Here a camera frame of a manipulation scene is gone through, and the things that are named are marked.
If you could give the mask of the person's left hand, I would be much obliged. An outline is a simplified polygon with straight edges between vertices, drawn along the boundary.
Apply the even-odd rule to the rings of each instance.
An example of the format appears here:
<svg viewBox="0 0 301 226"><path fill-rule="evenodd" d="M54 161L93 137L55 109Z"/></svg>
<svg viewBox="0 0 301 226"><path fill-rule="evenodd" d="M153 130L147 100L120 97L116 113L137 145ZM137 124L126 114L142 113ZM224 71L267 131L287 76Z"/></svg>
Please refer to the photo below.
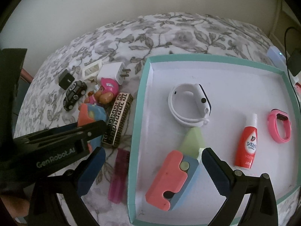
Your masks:
<svg viewBox="0 0 301 226"><path fill-rule="evenodd" d="M30 202L23 190L3 193L1 200L12 218L28 216Z"/></svg>

